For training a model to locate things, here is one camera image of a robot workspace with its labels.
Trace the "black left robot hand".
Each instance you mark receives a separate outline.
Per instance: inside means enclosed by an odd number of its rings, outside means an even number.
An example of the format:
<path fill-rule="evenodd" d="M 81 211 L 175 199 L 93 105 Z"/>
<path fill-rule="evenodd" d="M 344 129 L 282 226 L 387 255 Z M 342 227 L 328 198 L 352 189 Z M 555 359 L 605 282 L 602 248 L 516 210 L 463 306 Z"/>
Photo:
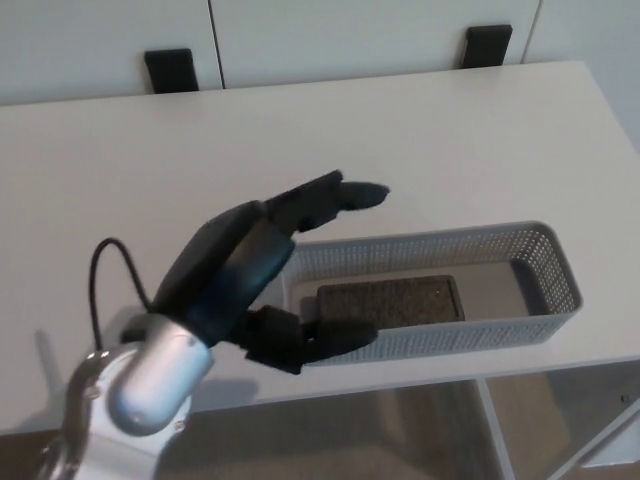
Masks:
<path fill-rule="evenodd" d="M 294 235 L 343 211 L 381 204 L 388 187 L 346 182 L 335 170 L 268 200 L 231 208 L 201 226 L 170 267 L 151 303 L 205 345 L 233 343 L 247 359 L 290 374 L 369 345 L 377 328 L 360 319 L 315 320 L 253 302 L 283 270 Z"/>

